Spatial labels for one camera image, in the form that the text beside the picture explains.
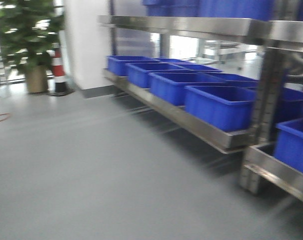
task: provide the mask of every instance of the metal shelving unit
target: metal shelving unit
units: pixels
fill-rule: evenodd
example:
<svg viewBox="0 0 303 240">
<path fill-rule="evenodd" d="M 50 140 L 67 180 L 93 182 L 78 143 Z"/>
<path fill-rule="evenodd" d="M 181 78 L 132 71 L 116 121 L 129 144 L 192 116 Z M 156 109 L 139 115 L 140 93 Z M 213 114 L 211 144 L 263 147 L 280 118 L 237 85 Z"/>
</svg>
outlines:
<svg viewBox="0 0 303 240">
<path fill-rule="evenodd" d="M 156 110 L 223 154 L 242 152 L 248 143 L 246 130 L 224 132 L 185 112 L 183 107 L 172 105 L 151 94 L 148 89 L 131 84 L 126 77 L 117 76 L 107 69 L 104 69 L 103 74 L 117 88 Z"/>
<path fill-rule="evenodd" d="M 118 77 L 107 70 L 104 70 L 104 76 L 117 88 L 142 101 L 224 154 L 239 152 L 244 150 L 245 146 L 250 146 L 245 151 L 240 176 L 240 185 L 244 189 L 256 194 L 265 183 L 271 182 L 303 201 L 303 174 L 273 157 L 274 115 L 284 84 L 284 75 L 288 72 L 289 54 L 303 53 L 303 22 L 138 16 L 100 16 L 99 22 L 112 29 L 123 28 L 164 36 L 177 35 L 265 45 L 266 53 L 257 88 L 252 124 L 249 130 L 244 131 L 223 132 L 191 116 L 183 108 L 155 97 L 147 89 L 129 83 L 124 77 Z"/>
<path fill-rule="evenodd" d="M 109 28 L 140 30 L 206 40 L 262 45 L 267 37 L 268 22 L 249 18 L 99 16 Z"/>
<path fill-rule="evenodd" d="M 303 22 L 271 21 L 256 109 L 247 149 L 241 169 L 240 185 L 257 194 L 265 183 L 271 182 L 303 201 L 303 174 L 273 157 L 273 119 L 278 98 L 288 72 L 292 52 L 303 53 Z"/>
</svg>

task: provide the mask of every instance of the baseboard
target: baseboard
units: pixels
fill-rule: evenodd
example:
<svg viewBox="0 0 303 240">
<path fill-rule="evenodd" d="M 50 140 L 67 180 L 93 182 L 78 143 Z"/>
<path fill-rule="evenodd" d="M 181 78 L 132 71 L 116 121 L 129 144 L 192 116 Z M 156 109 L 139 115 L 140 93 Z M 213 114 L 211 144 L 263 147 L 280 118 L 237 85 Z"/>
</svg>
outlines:
<svg viewBox="0 0 303 240">
<path fill-rule="evenodd" d="M 96 98 L 96 97 L 114 94 L 116 87 L 114 85 L 110 85 L 110 86 L 102 86 L 102 87 L 79 89 L 79 90 L 85 99 L 90 99 L 90 98 Z"/>
</svg>

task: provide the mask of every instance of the red cable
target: red cable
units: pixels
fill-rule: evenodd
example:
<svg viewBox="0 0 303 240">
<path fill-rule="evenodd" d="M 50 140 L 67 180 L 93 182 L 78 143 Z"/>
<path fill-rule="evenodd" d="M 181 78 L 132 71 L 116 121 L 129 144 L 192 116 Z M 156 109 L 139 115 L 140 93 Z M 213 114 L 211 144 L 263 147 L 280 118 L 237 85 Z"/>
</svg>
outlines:
<svg viewBox="0 0 303 240">
<path fill-rule="evenodd" d="M 3 119 L 0 119 L 0 122 L 3 122 L 5 120 L 9 119 L 11 115 L 10 115 L 10 113 L 3 113 L 3 114 L 0 114 L 0 117 L 2 117 L 2 116 L 6 116 L 6 117 Z"/>
</svg>

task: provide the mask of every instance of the green leaves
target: green leaves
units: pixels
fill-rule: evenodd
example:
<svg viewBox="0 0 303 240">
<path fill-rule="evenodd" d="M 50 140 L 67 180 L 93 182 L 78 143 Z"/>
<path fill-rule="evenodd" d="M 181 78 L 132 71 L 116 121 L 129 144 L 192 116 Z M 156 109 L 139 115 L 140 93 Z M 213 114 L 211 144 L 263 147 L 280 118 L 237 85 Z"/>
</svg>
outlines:
<svg viewBox="0 0 303 240">
<path fill-rule="evenodd" d="M 3 0 L 2 6 L 0 45 L 7 64 L 20 73 L 37 65 L 50 69 L 48 50 L 59 41 L 64 15 L 56 16 L 52 0 Z"/>
</svg>

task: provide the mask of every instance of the potted plant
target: potted plant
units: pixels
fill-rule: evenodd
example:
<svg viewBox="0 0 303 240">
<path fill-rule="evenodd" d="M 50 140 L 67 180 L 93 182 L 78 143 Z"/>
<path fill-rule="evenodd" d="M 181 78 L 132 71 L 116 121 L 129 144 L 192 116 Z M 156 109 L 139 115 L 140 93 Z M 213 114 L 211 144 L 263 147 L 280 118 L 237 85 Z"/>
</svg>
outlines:
<svg viewBox="0 0 303 240">
<path fill-rule="evenodd" d="M 7 66 L 24 74 L 29 93 L 48 91 L 49 51 L 59 42 L 64 16 L 55 13 L 53 0 L 0 2 L 0 45 Z"/>
</svg>

